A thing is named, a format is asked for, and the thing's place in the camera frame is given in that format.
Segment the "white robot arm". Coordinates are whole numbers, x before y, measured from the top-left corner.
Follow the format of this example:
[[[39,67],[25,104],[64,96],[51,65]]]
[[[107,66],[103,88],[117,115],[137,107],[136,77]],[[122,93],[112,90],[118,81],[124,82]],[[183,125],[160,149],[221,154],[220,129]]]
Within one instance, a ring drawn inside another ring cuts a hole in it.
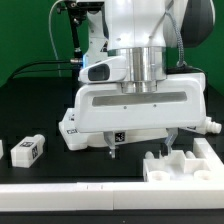
[[[179,129],[201,128],[205,76],[183,59],[168,73],[165,51],[199,45],[214,23],[213,0],[104,0],[108,53],[79,73],[75,148],[115,149],[147,137],[171,145]]]

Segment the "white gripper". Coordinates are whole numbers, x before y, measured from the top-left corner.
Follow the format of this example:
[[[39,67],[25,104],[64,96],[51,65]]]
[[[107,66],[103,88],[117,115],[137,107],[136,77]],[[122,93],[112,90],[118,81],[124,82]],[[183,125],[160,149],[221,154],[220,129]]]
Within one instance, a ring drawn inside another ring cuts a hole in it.
[[[205,75],[170,75],[153,93],[124,94],[118,83],[91,84],[75,98],[74,124],[81,133],[104,132],[111,158],[116,157],[115,134],[109,131],[169,128],[162,155],[172,152],[178,129],[199,126],[206,118]]]

